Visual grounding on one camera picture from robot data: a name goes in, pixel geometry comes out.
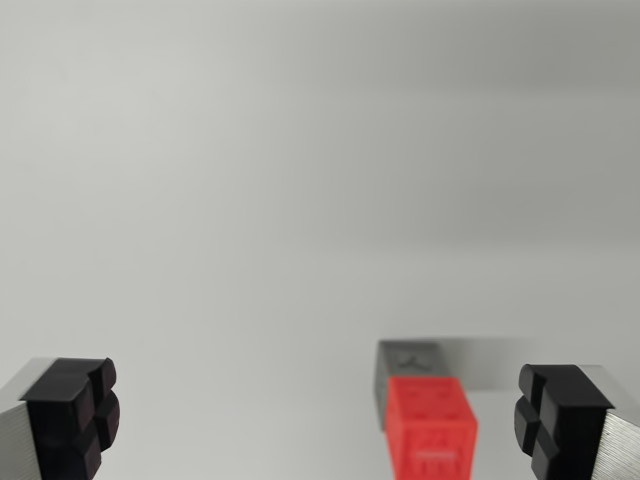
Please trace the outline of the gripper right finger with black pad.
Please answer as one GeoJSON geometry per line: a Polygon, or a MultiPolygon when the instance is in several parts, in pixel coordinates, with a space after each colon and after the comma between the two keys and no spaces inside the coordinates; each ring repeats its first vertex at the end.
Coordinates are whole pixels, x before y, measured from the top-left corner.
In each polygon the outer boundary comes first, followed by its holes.
{"type": "Polygon", "coordinates": [[[525,364],[514,431],[538,479],[637,479],[639,401],[599,365],[525,364]]]}

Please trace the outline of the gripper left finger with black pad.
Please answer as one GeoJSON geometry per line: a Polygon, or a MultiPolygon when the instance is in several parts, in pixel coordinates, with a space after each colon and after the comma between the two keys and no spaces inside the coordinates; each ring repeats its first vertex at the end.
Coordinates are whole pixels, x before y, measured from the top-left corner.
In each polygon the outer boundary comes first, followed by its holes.
{"type": "Polygon", "coordinates": [[[109,358],[33,358],[1,387],[3,479],[93,479],[119,429],[109,358]]]}

